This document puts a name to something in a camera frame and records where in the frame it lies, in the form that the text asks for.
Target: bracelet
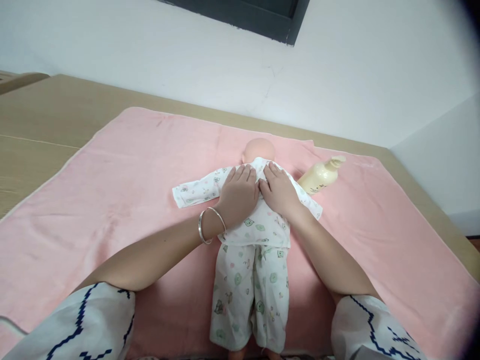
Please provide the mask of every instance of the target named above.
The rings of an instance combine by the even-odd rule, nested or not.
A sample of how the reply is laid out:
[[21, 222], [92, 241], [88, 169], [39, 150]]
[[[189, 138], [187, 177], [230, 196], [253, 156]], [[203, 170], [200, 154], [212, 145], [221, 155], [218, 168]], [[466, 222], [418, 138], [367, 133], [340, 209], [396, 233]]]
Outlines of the bracelet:
[[223, 225], [223, 233], [226, 233], [226, 232], [227, 232], [227, 227], [225, 226], [224, 220], [223, 220], [222, 217], [220, 216], [219, 212], [218, 212], [217, 210], [215, 210], [213, 207], [210, 207], [210, 206], [207, 207], [207, 209], [212, 209], [213, 212], [218, 215], [218, 217], [220, 218], [220, 221], [221, 221], [221, 223], [222, 223], [222, 225]]
[[201, 241], [204, 243], [204, 244], [211, 244], [212, 243], [212, 239], [206, 241], [204, 239], [204, 235], [202, 234], [202, 216], [204, 215], [204, 212], [205, 210], [203, 210], [201, 213], [200, 213], [200, 217], [198, 218], [198, 233], [200, 234], [200, 239]]
[[[217, 210], [215, 210], [213, 207], [210, 207], [210, 206], [209, 206], [209, 207], [207, 207], [207, 210], [208, 210], [208, 209], [212, 209], [213, 212], [214, 212], [215, 214], [217, 214], [217, 216], [220, 218], [220, 221], [221, 221], [221, 223], [222, 223], [222, 225], [223, 225], [223, 229], [224, 229], [224, 232], [223, 232], [223, 233], [226, 233], [226, 232], [227, 232], [227, 227], [225, 226], [225, 222], [224, 222], [224, 220], [222, 219], [222, 216], [221, 216], [221, 215], [219, 214], [219, 212], [218, 212]], [[201, 241], [202, 241], [204, 244], [209, 245], [209, 244], [212, 243], [212, 239], [210, 239], [210, 240], [205, 240], [204, 235], [202, 234], [202, 217], [204, 216], [204, 212], [205, 212], [205, 211], [206, 211], [206, 210], [203, 210], [203, 211], [200, 213], [200, 217], [198, 218], [198, 233], [200, 234], [200, 239], [201, 239]]]

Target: doll head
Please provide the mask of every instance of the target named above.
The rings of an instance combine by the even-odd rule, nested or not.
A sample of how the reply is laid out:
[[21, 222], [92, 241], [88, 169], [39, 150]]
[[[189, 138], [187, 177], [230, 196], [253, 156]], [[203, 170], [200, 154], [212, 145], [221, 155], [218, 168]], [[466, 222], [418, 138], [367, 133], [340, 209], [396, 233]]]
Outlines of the doll head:
[[247, 164], [251, 163], [258, 157], [266, 160], [275, 160], [274, 145], [265, 138], [258, 137], [250, 140], [245, 146], [241, 161], [242, 163]]

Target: printed baby shirt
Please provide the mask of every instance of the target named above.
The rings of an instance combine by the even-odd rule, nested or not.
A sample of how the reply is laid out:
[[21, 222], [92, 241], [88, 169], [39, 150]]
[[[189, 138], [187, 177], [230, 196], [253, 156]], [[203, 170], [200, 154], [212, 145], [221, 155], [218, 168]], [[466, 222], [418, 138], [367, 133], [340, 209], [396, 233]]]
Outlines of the printed baby shirt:
[[[256, 170], [256, 180], [264, 179], [264, 168], [270, 162], [257, 157], [250, 166]], [[223, 167], [197, 181], [183, 183], [172, 189], [173, 198], [179, 208], [201, 204], [211, 199], [218, 198], [222, 186], [227, 179], [232, 167]], [[288, 178], [295, 187], [301, 203], [305, 205], [318, 220], [322, 214], [322, 207], [317, 204], [287, 173]], [[280, 214], [272, 211], [260, 194], [258, 203], [251, 215], [240, 225], [229, 229], [218, 236], [226, 245], [267, 245], [277, 248], [290, 248], [290, 224]]]

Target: lotion bottle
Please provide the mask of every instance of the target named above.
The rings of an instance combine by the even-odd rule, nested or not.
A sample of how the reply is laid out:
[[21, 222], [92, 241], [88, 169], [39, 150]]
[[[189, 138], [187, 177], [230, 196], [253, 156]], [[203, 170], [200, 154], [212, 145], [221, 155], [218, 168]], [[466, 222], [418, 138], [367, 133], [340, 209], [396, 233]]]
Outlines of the lotion bottle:
[[317, 162], [298, 180], [298, 184], [310, 196], [318, 193], [337, 180], [338, 169], [347, 159], [345, 156], [332, 156], [327, 162]]

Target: patterned sleeve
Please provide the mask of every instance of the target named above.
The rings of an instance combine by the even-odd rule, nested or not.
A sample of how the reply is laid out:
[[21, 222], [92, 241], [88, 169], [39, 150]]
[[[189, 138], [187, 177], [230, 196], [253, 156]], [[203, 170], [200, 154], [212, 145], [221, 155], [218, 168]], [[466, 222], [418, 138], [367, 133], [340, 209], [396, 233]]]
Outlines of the patterned sleeve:
[[298, 182], [296, 182], [288, 172], [287, 175], [296, 190], [300, 202], [305, 205], [308, 210], [310, 210], [311, 214], [315, 217], [315, 219], [320, 219], [323, 211], [322, 207], [315, 200], [313, 200], [310, 195], [305, 192], [305, 190], [302, 189]]
[[132, 339], [135, 293], [105, 282], [77, 290], [4, 360], [123, 360]]
[[346, 296], [331, 324], [336, 360], [427, 360], [387, 306], [368, 295]]
[[173, 198], [179, 208], [205, 203], [220, 196], [220, 190], [225, 184], [232, 167], [223, 167], [200, 180], [186, 182], [172, 189]]

